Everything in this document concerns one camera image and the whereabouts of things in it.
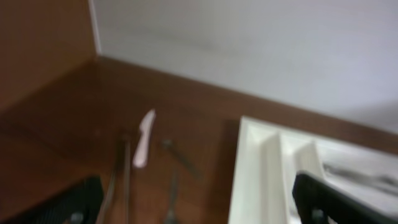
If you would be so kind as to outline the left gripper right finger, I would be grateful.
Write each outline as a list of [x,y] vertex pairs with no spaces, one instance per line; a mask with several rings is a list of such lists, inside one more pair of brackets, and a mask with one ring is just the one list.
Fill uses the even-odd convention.
[[397,224],[306,172],[296,175],[292,195],[303,224]]

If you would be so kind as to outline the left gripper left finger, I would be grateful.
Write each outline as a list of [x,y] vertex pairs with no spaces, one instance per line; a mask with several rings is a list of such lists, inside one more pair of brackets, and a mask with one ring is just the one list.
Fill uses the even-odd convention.
[[99,176],[89,176],[58,195],[12,218],[6,224],[95,224],[104,199]]

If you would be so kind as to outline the metal tongs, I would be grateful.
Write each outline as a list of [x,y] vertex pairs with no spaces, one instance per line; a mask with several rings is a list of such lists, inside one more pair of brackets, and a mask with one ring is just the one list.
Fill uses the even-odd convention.
[[130,223],[131,141],[122,138],[116,145],[116,159],[106,185],[97,224]]

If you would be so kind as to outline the metal fork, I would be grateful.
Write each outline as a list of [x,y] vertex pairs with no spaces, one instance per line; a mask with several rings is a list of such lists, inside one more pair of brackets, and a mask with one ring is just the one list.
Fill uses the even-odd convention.
[[337,175],[352,180],[358,184],[368,185],[377,189],[392,190],[397,189],[397,179],[387,175],[367,175],[341,167],[323,164],[326,173]]

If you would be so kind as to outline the pink plastic knife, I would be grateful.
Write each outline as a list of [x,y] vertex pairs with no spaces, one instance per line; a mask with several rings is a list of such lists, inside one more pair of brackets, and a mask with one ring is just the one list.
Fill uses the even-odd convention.
[[132,164],[134,167],[144,168],[147,164],[148,155],[149,155],[150,136],[155,117],[156,117],[155,109],[151,109],[143,117],[139,125],[141,136],[132,160]]

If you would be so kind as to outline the small teaspoon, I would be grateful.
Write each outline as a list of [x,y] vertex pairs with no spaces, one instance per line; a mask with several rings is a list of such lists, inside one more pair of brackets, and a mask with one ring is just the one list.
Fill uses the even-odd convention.
[[179,161],[196,179],[201,179],[200,171],[194,166],[194,164],[186,157],[182,152],[180,152],[172,140],[164,139],[162,141],[162,147],[169,151],[174,158]]
[[167,209],[166,218],[164,224],[178,224],[178,219],[175,214],[175,204],[178,195],[178,173],[175,170],[172,175],[172,180],[170,183],[170,193],[169,193],[169,206]]

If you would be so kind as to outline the white plastic cutlery tray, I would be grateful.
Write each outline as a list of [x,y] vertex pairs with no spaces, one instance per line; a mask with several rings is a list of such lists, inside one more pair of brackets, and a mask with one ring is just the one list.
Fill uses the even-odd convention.
[[323,164],[397,179],[397,155],[243,116],[229,223],[300,223],[292,196],[307,171],[365,205],[397,217],[397,189],[383,190],[326,173]]

